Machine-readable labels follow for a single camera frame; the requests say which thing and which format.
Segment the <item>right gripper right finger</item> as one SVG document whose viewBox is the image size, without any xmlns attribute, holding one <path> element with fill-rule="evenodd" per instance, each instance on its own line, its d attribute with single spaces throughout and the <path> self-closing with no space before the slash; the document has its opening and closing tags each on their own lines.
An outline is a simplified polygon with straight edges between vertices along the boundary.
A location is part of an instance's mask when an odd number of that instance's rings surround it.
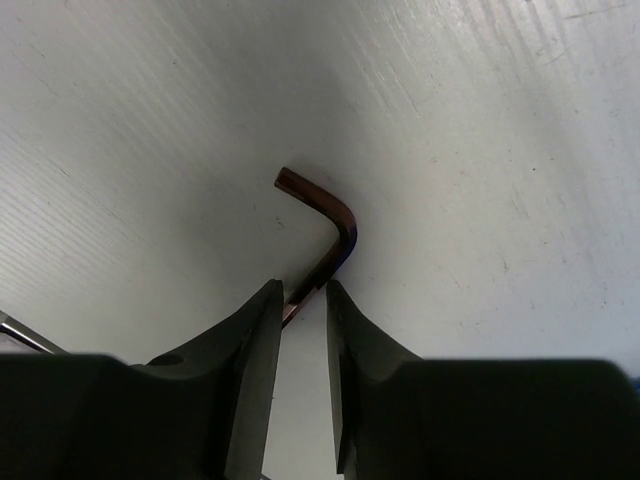
<svg viewBox="0 0 640 480">
<path fill-rule="evenodd" d="M 326 289 L 336 469 L 347 479 L 635 479 L 639 395 L 594 359 L 423 359 Z"/>
</svg>

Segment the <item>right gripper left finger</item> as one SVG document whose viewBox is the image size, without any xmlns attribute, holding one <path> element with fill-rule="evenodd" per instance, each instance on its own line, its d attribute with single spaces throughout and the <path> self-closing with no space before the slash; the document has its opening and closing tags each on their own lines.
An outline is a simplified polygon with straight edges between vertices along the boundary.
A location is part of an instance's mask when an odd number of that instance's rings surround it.
<svg viewBox="0 0 640 480">
<path fill-rule="evenodd" d="M 283 286 L 144 365 L 105 355 L 1 358 L 5 479 L 256 479 Z"/>
</svg>

